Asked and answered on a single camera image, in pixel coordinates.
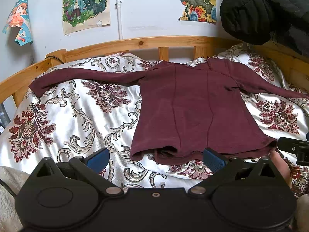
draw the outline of blue jacket in drawing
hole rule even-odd
[[[74,10],[74,5],[75,5],[76,0],[73,0],[73,4],[68,8],[68,11],[71,12]],[[84,0],[77,0],[78,7],[80,12],[83,12],[87,9],[86,4],[84,3]]]

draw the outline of bedspread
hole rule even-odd
[[[303,92],[288,84],[276,64],[253,52],[250,46],[234,46],[215,57],[238,61],[276,86]],[[184,65],[195,66],[204,61],[199,58]],[[157,63],[159,61],[147,62],[130,53],[119,53],[66,63],[47,72],[74,67],[127,73],[149,69]],[[265,134],[277,139],[306,140],[308,100],[245,91],[242,97]],[[212,172],[197,160],[166,166],[157,164],[152,154],[144,155],[141,161],[129,159],[141,104],[139,86],[124,87],[91,80],[76,79],[56,85],[41,98],[28,90],[13,121],[0,136],[0,165],[31,173],[43,157],[65,162],[107,147],[109,165],[100,174],[124,191],[129,187],[184,187],[187,190],[210,176]],[[300,196],[308,188],[308,169],[296,166],[295,156],[281,154],[291,168],[293,191]]]

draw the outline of shirt sleeve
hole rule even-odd
[[[307,94],[302,94],[293,90],[286,90],[267,82],[260,75],[258,75],[244,64],[227,60],[226,65],[228,67],[231,78],[234,79],[240,88],[248,92],[270,93],[282,96],[284,98],[309,99]]]
[[[80,68],[58,69],[39,77],[29,85],[29,88],[40,98],[55,85],[72,79],[90,79],[111,84],[131,86],[138,85],[139,80],[145,77],[145,73],[145,70],[121,73]]]

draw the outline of black puffer jacket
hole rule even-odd
[[[278,42],[309,56],[309,0],[223,0],[220,15],[235,38],[264,44],[275,32]]]

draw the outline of wooden bed frame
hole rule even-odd
[[[210,57],[216,53],[217,48],[229,49],[240,41],[201,36],[159,36],[133,38],[106,43],[94,44],[75,50],[67,51],[61,49],[47,54],[56,56],[64,63],[84,58],[110,55],[129,50],[159,48],[159,59],[169,60],[169,47],[194,47],[194,58]],[[262,46],[255,46],[258,52],[273,59],[283,72],[285,79],[298,85],[297,76],[302,74],[305,79],[309,76],[309,58],[298,55],[294,51],[282,46],[266,43]],[[10,76],[0,83],[0,103],[11,95],[18,107],[23,100],[28,86],[38,75],[48,68],[61,64],[55,58],[46,58]]]

